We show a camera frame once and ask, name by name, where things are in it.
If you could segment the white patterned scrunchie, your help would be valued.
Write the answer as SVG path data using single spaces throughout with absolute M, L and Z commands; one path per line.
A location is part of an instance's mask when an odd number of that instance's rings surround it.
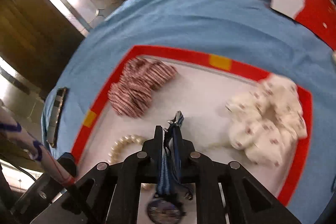
M 226 107 L 230 145 L 254 164 L 281 166 L 293 145 L 307 138 L 298 87 L 288 77 L 271 74 Z

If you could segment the red tray box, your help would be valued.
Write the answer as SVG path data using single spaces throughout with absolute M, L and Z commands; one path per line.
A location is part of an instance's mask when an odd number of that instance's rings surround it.
M 203 52 L 195 52 L 179 48 L 171 48 L 164 46 L 133 46 L 121 59 L 114 71 L 106 79 L 102 89 L 97 94 L 95 101 L 87 111 L 86 117 L 82 122 L 81 129 L 74 141 L 71 153 L 78 164 L 82 158 L 85 147 L 93 128 L 108 102 L 108 90 L 112 83 L 117 82 L 123 71 L 126 62 L 132 58 L 139 56 L 163 57 L 164 59 L 180 61 L 183 64 L 192 64 L 201 68 L 210 68 L 215 71 L 228 72 L 232 75 L 241 76 L 244 79 L 260 81 L 270 75 L 270 72 L 252 65 L 241 63 L 236 60 L 229 59 L 224 56 L 213 55 Z M 307 138 L 298 142 L 293 162 L 290 166 L 289 173 L 284 181 L 284 185 L 278 194 L 278 200 L 285 206 L 290 202 L 294 194 L 297 184 L 303 173 L 306 158 L 309 153 L 311 131 L 313 124 L 313 96 L 310 91 L 303 87 L 298 87 L 298 96 L 303 108 L 303 118 L 307 127 Z

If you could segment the blue bed blanket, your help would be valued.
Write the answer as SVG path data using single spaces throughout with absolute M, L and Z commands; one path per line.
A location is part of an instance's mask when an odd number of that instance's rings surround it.
M 289 210 L 314 223 L 335 178 L 335 64 L 331 49 L 304 26 L 270 9 L 270 0 L 127 0 L 80 43 L 56 84 L 69 93 L 51 154 L 69 152 L 88 108 L 135 45 L 225 56 L 280 75 L 313 96 L 313 136 Z

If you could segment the wooden door frame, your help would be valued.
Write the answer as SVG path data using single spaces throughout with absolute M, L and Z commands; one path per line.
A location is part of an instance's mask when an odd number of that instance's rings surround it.
M 45 92 L 83 39 L 49 0 L 1 0 L 1 57 Z

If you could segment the red white striped scrunchie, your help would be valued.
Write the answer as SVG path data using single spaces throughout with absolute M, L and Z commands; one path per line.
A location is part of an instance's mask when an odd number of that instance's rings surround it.
M 123 67 L 118 82 L 112 83 L 108 99 L 119 116 L 140 118 L 149 109 L 152 92 L 177 75 L 177 70 L 162 61 L 133 58 Z

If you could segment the black smartphone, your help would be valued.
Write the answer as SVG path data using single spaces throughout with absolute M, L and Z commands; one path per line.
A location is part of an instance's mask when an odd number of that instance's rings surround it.
M 57 146 L 59 122 L 68 90 L 67 87 L 58 89 L 52 105 L 52 112 L 46 135 L 46 141 L 52 148 L 56 148 Z

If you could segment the blue striped strap wristwatch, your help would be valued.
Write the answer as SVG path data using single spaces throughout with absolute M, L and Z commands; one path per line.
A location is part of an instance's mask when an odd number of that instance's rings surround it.
M 146 213 L 152 223 L 180 223 L 185 216 L 183 203 L 179 201 L 178 190 L 186 191 L 185 199 L 192 200 L 193 192 L 181 183 L 181 156 L 178 148 L 177 130 L 181 128 L 184 116 L 177 111 L 163 129 L 162 156 L 159 166 L 158 184 Z

